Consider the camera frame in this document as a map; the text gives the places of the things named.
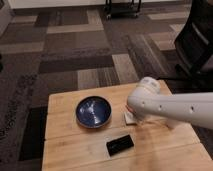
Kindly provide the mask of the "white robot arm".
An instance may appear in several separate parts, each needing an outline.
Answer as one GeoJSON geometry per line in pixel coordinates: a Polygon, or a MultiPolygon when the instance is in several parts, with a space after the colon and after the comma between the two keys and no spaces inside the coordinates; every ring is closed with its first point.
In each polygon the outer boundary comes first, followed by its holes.
{"type": "Polygon", "coordinates": [[[160,88],[152,77],[141,79],[127,98],[131,113],[138,118],[151,114],[213,129],[213,92],[164,95],[160,88]]]}

